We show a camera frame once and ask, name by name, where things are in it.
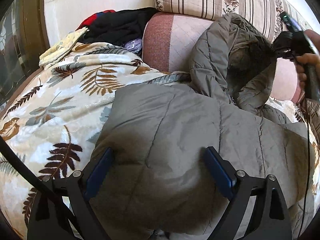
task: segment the pillow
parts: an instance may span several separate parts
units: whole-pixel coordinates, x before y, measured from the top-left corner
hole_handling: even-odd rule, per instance
[[[143,62],[164,72],[189,72],[188,57],[212,21],[171,13],[155,14],[143,35]],[[293,62],[279,58],[271,91],[277,100],[300,101],[301,89]]]
[[[189,72],[188,56],[212,22],[171,13],[155,14],[143,35],[143,62],[159,71]]]
[[[284,29],[279,14],[287,11],[303,29],[311,29],[305,19],[286,0],[155,0],[158,10],[217,20],[234,12],[254,25],[269,41]]]

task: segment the floral blanket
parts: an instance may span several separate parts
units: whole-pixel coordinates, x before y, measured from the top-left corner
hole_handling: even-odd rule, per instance
[[[128,84],[172,77],[108,43],[76,43],[69,34],[40,58],[44,67],[0,120],[0,135],[39,179],[69,176],[90,160],[115,91]],[[36,195],[0,154],[0,208],[24,238]]]

